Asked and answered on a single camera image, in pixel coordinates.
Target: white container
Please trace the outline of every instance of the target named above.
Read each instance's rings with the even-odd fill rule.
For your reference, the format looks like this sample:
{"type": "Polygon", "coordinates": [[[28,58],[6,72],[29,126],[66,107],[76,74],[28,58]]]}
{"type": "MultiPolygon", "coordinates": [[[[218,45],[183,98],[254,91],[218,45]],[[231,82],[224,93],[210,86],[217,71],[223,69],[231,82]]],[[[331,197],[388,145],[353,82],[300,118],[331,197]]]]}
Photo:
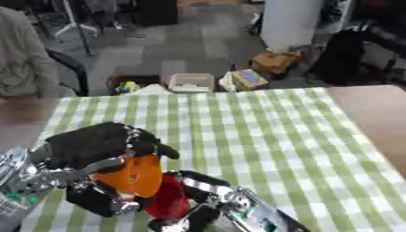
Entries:
{"type": "Polygon", "coordinates": [[[311,44],[322,6],[323,0],[266,0],[261,37],[268,50],[311,44]]]}
{"type": "Polygon", "coordinates": [[[212,92],[215,78],[209,73],[176,73],[170,77],[169,89],[173,92],[212,92]]]}

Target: box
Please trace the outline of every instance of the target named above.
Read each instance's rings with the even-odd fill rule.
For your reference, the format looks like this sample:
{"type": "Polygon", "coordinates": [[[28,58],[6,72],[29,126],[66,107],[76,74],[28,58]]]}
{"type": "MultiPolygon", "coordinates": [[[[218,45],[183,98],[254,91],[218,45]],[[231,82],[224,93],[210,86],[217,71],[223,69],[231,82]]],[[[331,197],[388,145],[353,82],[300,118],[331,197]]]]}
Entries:
{"type": "Polygon", "coordinates": [[[178,93],[212,92],[214,79],[209,73],[176,73],[170,77],[169,89],[178,93]]]}
{"type": "Polygon", "coordinates": [[[251,68],[259,72],[280,74],[296,63],[302,56],[302,52],[272,53],[262,52],[252,59],[251,68]]]}
{"type": "Polygon", "coordinates": [[[137,71],[132,67],[121,66],[117,67],[114,71],[114,74],[106,80],[106,87],[109,91],[109,95],[120,95],[120,93],[117,91],[117,87],[119,87],[124,82],[135,82],[141,88],[154,83],[160,84],[165,87],[165,83],[162,82],[160,76],[157,74],[138,75],[137,71]]]}
{"type": "Polygon", "coordinates": [[[253,91],[268,81],[252,69],[237,70],[231,73],[233,83],[239,91],[253,91]]]}

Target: wooden table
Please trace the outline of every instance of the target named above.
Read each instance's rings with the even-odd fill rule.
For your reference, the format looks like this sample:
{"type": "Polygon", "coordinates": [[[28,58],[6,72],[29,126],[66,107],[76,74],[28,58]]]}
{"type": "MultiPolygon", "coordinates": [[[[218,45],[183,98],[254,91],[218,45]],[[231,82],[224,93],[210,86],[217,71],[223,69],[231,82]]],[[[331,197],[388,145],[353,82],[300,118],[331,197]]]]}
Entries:
{"type": "MultiPolygon", "coordinates": [[[[406,92],[390,85],[334,87],[328,92],[406,178],[406,92]]],[[[0,103],[0,152],[32,146],[57,102],[0,103]]]]}

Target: cardboard box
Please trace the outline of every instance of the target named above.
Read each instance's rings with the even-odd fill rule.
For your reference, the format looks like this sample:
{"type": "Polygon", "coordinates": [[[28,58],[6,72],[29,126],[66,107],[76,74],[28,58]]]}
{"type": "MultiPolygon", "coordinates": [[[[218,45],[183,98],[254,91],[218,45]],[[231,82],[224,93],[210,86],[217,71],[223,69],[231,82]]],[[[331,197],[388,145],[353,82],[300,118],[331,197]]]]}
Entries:
{"type": "Polygon", "coordinates": [[[262,52],[252,59],[251,68],[259,72],[285,73],[287,69],[302,57],[302,52],[272,53],[262,52]]]}
{"type": "Polygon", "coordinates": [[[233,83],[239,91],[252,91],[257,87],[268,84],[268,81],[252,69],[237,70],[231,73],[233,83]]]}

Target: gray jacket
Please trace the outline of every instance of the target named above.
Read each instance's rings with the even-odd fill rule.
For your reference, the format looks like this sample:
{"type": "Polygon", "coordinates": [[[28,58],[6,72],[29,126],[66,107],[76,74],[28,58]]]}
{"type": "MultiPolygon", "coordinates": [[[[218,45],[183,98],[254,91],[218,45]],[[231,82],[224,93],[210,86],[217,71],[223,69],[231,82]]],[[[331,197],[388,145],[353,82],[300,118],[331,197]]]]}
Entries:
{"type": "Polygon", "coordinates": [[[0,7],[0,98],[57,97],[54,63],[28,19],[0,7]]]}

